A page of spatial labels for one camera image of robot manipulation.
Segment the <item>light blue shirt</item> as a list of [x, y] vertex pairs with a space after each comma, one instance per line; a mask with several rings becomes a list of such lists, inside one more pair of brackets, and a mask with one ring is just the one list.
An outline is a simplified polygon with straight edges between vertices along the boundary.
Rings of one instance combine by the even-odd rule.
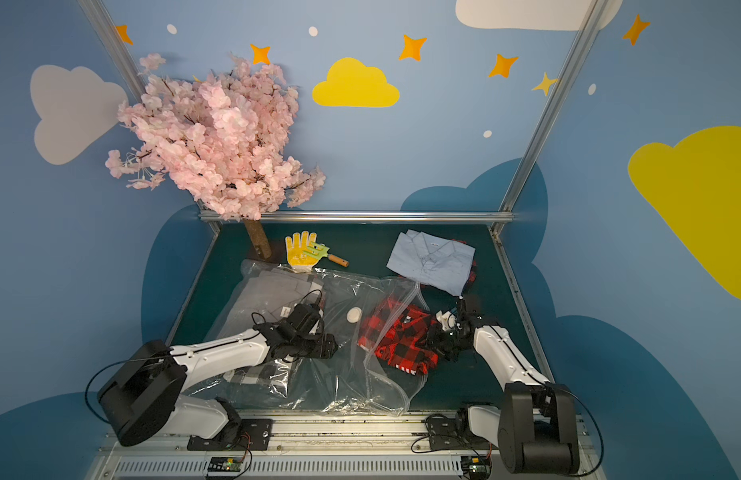
[[409, 230], [400, 233], [387, 267], [410, 280], [462, 296], [476, 249], [463, 242]]

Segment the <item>clear plastic vacuum bag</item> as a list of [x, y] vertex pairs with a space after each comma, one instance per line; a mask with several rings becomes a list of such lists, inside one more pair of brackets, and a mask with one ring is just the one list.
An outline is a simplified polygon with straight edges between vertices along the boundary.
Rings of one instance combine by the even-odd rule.
[[399, 415], [438, 366], [428, 348], [433, 316], [420, 285], [338, 270], [298, 273], [286, 265], [246, 260], [242, 282], [210, 328], [216, 340], [274, 325], [296, 306], [320, 313], [294, 354], [236, 367], [188, 388], [238, 409]]

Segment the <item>grey white plaid shirt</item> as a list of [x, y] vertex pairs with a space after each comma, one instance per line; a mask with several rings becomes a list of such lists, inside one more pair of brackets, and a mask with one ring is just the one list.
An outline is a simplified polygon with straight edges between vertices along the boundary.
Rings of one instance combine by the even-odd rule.
[[243, 367], [222, 374], [222, 378], [228, 383], [240, 385], [262, 385], [272, 388], [286, 389], [290, 378], [296, 373], [300, 362], [288, 362], [284, 360], [272, 360], [268, 363]]

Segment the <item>red black plaid shirt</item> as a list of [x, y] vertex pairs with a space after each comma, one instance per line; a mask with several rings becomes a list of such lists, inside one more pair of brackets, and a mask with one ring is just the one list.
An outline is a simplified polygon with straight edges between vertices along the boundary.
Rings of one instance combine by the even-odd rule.
[[476, 249], [465, 242], [455, 243], [459, 279], [463, 280], [462, 292], [468, 291], [477, 279]]

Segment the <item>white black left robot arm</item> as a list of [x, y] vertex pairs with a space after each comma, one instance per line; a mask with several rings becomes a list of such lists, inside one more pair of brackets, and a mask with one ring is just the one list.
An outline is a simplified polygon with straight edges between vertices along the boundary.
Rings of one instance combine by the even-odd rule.
[[338, 350], [318, 303], [300, 303], [278, 322], [194, 345], [144, 344], [98, 392], [106, 421], [124, 447], [158, 434], [186, 435], [188, 449], [244, 448], [242, 419], [230, 402], [204, 400], [186, 390], [210, 378], [272, 360], [330, 359]]

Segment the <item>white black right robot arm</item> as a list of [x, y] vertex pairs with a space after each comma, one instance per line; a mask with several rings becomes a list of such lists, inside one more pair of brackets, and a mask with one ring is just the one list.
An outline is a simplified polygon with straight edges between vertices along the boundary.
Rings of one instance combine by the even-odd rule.
[[510, 331], [459, 300], [455, 313], [438, 312], [428, 346], [451, 360], [464, 350], [481, 356], [502, 388], [499, 407], [473, 405], [457, 413], [455, 434], [466, 448], [479, 441], [499, 448], [514, 474], [579, 473], [575, 398], [524, 356]]

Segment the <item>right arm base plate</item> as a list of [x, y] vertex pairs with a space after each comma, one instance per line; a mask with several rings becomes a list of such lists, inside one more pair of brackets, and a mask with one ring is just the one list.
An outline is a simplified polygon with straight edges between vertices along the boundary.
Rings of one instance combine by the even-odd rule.
[[465, 418], [447, 417], [444, 414], [433, 414], [424, 420], [430, 450], [469, 450], [488, 451], [492, 444], [476, 436]]

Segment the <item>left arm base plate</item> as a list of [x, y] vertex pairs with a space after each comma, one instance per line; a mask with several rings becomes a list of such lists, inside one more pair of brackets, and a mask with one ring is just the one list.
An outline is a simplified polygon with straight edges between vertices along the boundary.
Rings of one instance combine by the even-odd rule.
[[213, 438], [190, 436], [188, 451], [266, 451], [272, 438], [272, 424], [268, 418], [231, 421]]

